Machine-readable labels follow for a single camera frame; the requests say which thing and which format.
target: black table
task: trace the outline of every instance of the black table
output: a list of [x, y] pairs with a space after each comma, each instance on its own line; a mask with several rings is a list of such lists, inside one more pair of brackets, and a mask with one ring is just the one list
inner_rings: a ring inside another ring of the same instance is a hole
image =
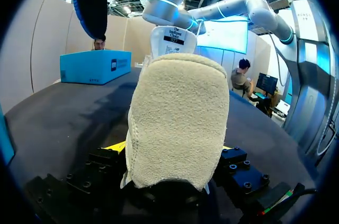
[[[139, 73], [132, 69], [103, 86], [54, 84], [11, 109], [5, 115], [16, 149], [10, 170], [18, 183], [47, 173], [64, 178], [83, 165], [89, 151], [124, 141]], [[316, 171], [293, 139], [232, 91], [225, 145], [248, 152], [251, 164], [270, 175], [272, 187], [281, 181], [315, 187]], [[240, 210], [218, 189], [220, 217], [236, 223]], [[303, 196], [283, 221], [289, 222], [309, 199]]]

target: yellow tape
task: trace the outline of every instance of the yellow tape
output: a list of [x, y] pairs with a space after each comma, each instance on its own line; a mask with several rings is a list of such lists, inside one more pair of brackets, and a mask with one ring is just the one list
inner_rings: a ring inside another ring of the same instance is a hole
[[[126, 145], [126, 141], [118, 143], [118, 144], [115, 144], [113, 146], [105, 147], [104, 149], [112, 149], [112, 150], [117, 151], [118, 153], [120, 153], [125, 148], [125, 145]], [[232, 149], [232, 148], [227, 147], [227, 146], [223, 146], [223, 149]]]

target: man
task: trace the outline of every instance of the man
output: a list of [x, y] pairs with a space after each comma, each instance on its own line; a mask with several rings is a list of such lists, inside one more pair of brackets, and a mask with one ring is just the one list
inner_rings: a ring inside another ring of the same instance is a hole
[[106, 43], [106, 36], [104, 35], [100, 39], [94, 40], [94, 50], [104, 50]]
[[239, 61], [239, 68], [236, 68], [232, 71], [231, 82], [233, 88], [237, 90], [243, 90], [246, 93], [247, 97], [250, 97], [253, 93], [253, 82], [247, 80], [245, 77], [246, 72], [251, 67], [251, 64], [248, 60], [242, 59]]

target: cable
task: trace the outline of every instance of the cable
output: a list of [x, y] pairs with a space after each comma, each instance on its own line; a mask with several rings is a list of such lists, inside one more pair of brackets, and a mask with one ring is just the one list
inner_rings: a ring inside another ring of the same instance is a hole
[[318, 192], [317, 189], [306, 189], [306, 190], [294, 193], [290, 197], [288, 197], [287, 199], [285, 199], [284, 201], [282, 201], [281, 203], [276, 205], [276, 207], [282, 206], [282, 205], [288, 203], [289, 201], [293, 200], [294, 198], [299, 198], [301, 196], [308, 195], [308, 194], [315, 194], [317, 192]]
[[274, 41], [273, 41], [273, 38], [272, 38], [271, 34], [273, 34], [273, 33], [270, 31], [269, 36], [270, 36], [270, 38], [271, 38], [271, 40], [272, 40], [272, 43], [273, 43], [273, 45], [274, 45], [274, 50], [275, 50], [275, 54], [276, 54], [276, 59], [277, 59], [277, 61], [278, 61], [279, 81], [280, 81], [281, 86], [285, 86], [286, 83], [283, 85], [282, 82], [281, 82], [281, 74], [280, 74], [280, 63], [279, 63], [278, 49], [277, 49], [276, 46], [275, 46], [275, 43], [274, 43]]

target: white robotic arm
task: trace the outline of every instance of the white robotic arm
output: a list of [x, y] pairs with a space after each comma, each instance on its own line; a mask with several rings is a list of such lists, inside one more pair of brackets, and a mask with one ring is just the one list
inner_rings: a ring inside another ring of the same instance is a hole
[[[283, 18], [275, 14], [266, 0], [223, 0], [195, 10], [179, 10], [184, 0], [148, 0], [142, 17], [156, 25], [172, 25], [193, 33], [198, 32], [199, 21], [248, 14], [249, 19], [275, 34], [282, 43], [293, 40], [293, 30]], [[206, 32], [202, 25], [199, 33]]]

